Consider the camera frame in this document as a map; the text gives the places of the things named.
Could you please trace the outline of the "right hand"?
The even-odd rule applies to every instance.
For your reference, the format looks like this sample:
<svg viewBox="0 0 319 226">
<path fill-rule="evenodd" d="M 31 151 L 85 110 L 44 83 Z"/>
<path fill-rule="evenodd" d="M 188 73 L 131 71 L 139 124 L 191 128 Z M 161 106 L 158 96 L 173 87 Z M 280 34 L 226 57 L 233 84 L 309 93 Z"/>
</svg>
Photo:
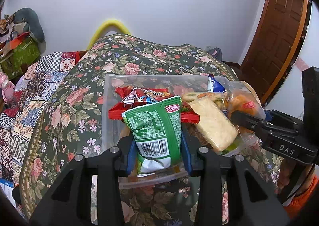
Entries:
<svg viewBox="0 0 319 226">
<path fill-rule="evenodd" d="M 287 158 L 284 158 L 282 160 L 281 165 L 280 165 L 279 178 L 277 180 L 277 188 L 279 191 L 281 191 L 285 186 L 287 186 L 289 184 L 290 175 L 291 175 L 295 165 L 296 165 L 296 162 L 294 160 L 287 159 Z M 309 174 L 309 177 L 303 183 L 303 185 L 300 187 L 299 191 L 296 193 L 297 196 L 306 192 L 308 190 L 308 188 L 311 186 L 312 180 L 313 180 L 315 175 L 314 175 L 313 171 L 311 173 L 309 173 L 310 171 L 311 171 L 311 165 L 308 165 L 305 168 L 305 170 L 303 171 L 303 173 L 300 177 L 300 180 L 303 182 L 308 174 Z"/>
</svg>

